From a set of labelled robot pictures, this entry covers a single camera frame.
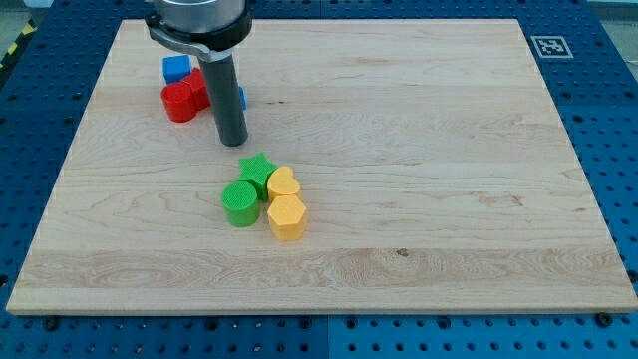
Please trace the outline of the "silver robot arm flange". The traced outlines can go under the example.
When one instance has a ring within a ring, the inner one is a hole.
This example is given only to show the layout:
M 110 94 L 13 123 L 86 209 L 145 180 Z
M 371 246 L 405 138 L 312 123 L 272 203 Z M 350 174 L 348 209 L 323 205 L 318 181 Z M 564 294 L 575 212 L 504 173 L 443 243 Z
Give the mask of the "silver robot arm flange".
M 154 0 L 145 16 L 150 37 L 203 62 L 221 61 L 250 33 L 246 0 Z

